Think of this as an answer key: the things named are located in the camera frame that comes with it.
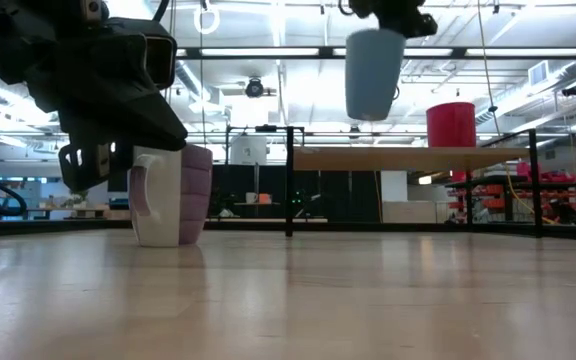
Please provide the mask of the purple white ceramic mug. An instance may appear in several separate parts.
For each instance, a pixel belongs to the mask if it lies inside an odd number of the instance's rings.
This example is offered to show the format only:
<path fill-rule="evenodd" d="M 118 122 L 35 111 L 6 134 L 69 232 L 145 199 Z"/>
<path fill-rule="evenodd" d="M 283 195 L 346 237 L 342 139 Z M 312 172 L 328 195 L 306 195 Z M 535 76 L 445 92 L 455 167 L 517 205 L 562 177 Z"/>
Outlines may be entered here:
<path fill-rule="evenodd" d="M 129 172 L 132 227 L 142 247 L 198 242 L 208 217 L 213 153 L 187 145 L 176 152 L 138 147 Z"/>

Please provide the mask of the black overhead frame bar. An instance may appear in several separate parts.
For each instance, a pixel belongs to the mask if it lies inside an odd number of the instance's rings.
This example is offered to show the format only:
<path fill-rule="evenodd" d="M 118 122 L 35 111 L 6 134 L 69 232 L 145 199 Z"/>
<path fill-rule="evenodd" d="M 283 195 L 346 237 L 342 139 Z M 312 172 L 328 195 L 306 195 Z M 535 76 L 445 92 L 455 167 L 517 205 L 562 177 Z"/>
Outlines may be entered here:
<path fill-rule="evenodd" d="M 176 57 L 180 60 L 231 60 L 231 59 L 343 59 L 345 47 L 237 47 L 237 48 L 181 48 Z M 405 59 L 412 60 L 576 60 L 576 47 L 408 47 Z"/>

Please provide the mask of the beige cabinet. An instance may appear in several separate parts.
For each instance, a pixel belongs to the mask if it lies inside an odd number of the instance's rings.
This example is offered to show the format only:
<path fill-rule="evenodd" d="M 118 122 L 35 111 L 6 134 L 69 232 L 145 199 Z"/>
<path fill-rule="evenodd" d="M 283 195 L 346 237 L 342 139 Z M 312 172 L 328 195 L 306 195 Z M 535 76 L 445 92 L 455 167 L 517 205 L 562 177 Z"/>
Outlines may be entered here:
<path fill-rule="evenodd" d="M 385 202 L 384 223 L 424 224 L 437 222 L 436 205 L 430 201 Z"/>

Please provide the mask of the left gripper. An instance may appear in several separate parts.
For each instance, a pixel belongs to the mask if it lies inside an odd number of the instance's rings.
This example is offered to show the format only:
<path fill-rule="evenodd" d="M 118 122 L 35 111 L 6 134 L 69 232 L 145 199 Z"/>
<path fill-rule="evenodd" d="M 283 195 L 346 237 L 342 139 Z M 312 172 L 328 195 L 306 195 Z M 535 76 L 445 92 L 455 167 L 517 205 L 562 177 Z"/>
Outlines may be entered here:
<path fill-rule="evenodd" d="M 51 27 L 22 38 L 31 60 L 22 75 L 36 105 L 59 112 L 71 137 L 58 153 L 71 191 L 126 173 L 133 145 L 186 145 L 188 132 L 164 97 L 148 94 L 146 18 L 112 17 L 102 0 L 28 0 L 24 8 Z"/>

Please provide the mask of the rack with red bins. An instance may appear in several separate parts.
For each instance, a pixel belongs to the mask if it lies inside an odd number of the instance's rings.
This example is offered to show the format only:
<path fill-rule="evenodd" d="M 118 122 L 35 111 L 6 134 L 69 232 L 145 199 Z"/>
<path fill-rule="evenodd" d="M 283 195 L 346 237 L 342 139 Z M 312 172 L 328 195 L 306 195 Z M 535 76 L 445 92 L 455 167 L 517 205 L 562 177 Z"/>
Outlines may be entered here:
<path fill-rule="evenodd" d="M 562 170 L 538 172 L 539 194 L 533 192 L 532 164 L 511 163 L 499 174 L 476 176 L 451 172 L 446 186 L 454 211 L 449 220 L 463 223 L 470 211 L 475 223 L 530 223 L 541 208 L 541 221 L 564 224 L 576 212 L 576 176 Z"/>

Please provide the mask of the black partition panels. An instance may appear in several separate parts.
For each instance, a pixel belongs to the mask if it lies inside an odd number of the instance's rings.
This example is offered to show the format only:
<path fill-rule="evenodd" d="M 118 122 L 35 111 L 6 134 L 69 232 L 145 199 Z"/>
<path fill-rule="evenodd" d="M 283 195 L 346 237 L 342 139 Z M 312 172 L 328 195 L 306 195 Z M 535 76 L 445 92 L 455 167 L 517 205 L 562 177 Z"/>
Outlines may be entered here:
<path fill-rule="evenodd" d="M 211 218 L 283 219 L 283 165 L 215 165 L 208 214 Z M 247 192 L 268 193 L 273 203 L 247 204 Z M 295 171 L 294 217 L 333 223 L 379 223 L 380 180 L 376 172 Z"/>

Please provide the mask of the light blue plastic cup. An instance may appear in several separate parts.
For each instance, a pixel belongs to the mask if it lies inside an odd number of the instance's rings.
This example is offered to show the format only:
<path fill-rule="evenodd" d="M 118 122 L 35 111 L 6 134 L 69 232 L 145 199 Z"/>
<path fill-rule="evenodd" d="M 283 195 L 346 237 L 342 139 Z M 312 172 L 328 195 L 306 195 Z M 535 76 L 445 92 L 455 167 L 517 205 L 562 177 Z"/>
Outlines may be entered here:
<path fill-rule="evenodd" d="M 364 29 L 346 39 L 347 115 L 383 121 L 390 112 L 401 71 L 406 38 L 389 29 Z"/>

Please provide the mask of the wooden shelf with black frame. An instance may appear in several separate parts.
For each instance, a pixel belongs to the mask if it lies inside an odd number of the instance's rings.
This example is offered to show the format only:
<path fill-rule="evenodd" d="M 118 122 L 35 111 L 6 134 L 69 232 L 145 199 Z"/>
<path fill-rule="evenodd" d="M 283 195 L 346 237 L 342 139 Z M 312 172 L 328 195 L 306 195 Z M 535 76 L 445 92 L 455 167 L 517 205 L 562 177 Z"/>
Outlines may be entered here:
<path fill-rule="evenodd" d="M 466 230 L 474 230 L 473 203 L 472 203 L 472 177 L 475 170 L 483 169 L 498 163 L 528 158 L 532 175 L 531 190 L 533 191 L 533 211 L 535 217 L 535 236 L 540 237 L 543 229 L 543 215 L 540 195 L 540 169 L 536 144 L 536 131 L 531 129 L 526 133 L 529 138 L 527 149 L 498 148 L 496 145 L 502 141 L 514 138 L 511 133 L 493 140 L 483 147 L 410 147 L 410 148 L 384 148 L 384 147 L 308 147 L 304 144 L 294 145 L 296 131 L 303 133 L 304 128 L 294 126 L 256 126 L 259 133 L 273 133 L 283 131 L 286 133 L 285 146 L 287 149 L 285 172 L 285 219 L 283 231 L 286 237 L 293 236 L 294 212 L 293 190 L 294 172 L 311 170 L 330 171 L 426 171 L 438 172 L 455 170 L 466 175 Z"/>

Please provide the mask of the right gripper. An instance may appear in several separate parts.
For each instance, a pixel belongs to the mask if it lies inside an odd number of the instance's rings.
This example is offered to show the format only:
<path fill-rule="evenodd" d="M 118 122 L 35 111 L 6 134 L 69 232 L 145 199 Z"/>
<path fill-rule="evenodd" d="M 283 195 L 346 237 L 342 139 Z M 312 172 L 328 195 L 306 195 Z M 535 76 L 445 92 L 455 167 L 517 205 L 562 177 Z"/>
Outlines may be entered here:
<path fill-rule="evenodd" d="M 379 27 L 405 38 L 435 35 L 438 25 L 430 14 L 418 14 L 426 0 L 348 0 L 352 12 L 360 18 L 371 14 L 379 18 Z"/>

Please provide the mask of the red plastic mug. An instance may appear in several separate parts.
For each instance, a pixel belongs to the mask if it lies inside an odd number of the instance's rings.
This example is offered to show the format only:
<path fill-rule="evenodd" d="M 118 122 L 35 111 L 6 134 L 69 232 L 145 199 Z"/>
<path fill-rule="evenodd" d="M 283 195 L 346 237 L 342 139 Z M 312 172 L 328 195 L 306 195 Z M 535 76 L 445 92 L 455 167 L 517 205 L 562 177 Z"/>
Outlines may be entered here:
<path fill-rule="evenodd" d="M 429 147 L 475 147 L 475 105 L 469 102 L 439 104 L 426 111 Z"/>

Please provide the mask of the black table border rail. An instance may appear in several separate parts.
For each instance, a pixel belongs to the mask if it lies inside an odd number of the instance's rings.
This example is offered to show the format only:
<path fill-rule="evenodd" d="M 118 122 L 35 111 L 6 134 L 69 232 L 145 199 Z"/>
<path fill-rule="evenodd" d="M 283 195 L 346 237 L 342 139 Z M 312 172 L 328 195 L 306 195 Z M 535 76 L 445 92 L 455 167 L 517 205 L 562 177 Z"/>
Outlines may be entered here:
<path fill-rule="evenodd" d="M 51 232 L 68 232 L 83 230 L 130 229 L 128 220 L 33 220 L 33 221 L 0 221 L 0 236 L 26 235 Z M 509 234 L 543 238 L 561 238 L 576 240 L 576 225 L 544 225 L 540 228 L 533 224 L 487 223 L 473 225 L 457 224 L 402 224 L 402 223 L 318 223 L 294 221 L 295 232 L 418 232 L 450 233 L 472 232 L 490 234 Z"/>

